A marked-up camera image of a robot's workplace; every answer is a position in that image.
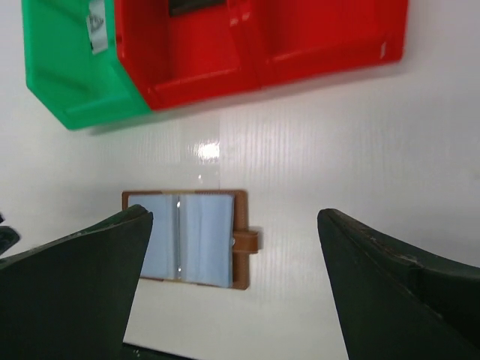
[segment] wallet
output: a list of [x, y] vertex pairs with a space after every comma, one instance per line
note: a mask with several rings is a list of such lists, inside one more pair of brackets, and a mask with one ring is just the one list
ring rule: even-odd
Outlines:
[[122, 207], [154, 214], [142, 278], [246, 290], [258, 232], [243, 190], [125, 191]]

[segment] white surface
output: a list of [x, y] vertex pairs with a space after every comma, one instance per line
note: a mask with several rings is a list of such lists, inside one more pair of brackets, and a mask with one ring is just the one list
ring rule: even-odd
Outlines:
[[127, 340], [205, 360], [347, 359], [318, 210], [480, 266], [479, 14], [478, 0], [412, 0], [399, 66], [69, 133], [24, 85], [20, 2], [4, 1], [0, 210], [23, 235], [9, 254], [111, 215], [124, 189], [245, 188], [265, 234], [251, 288], [141, 281]]

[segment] green bin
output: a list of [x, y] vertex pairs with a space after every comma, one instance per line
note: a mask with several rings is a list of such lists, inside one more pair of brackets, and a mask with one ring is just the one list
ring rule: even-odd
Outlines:
[[28, 88], [68, 129], [150, 113], [116, 53], [113, 0], [104, 0], [108, 48], [94, 55], [91, 0], [22, 0]]

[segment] notebook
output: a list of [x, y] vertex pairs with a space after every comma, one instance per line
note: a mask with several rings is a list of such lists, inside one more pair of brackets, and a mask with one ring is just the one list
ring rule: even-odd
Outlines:
[[143, 278], [232, 287], [232, 194], [137, 194], [128, 205], [154, 215]]

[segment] brown leather strap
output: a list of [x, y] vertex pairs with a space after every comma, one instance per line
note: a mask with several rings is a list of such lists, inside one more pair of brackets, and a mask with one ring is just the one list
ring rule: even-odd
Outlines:
[[233, 245], [234, 253], [256, 254], [258, 253], [258, 232], [257, 231], [234, 231]]

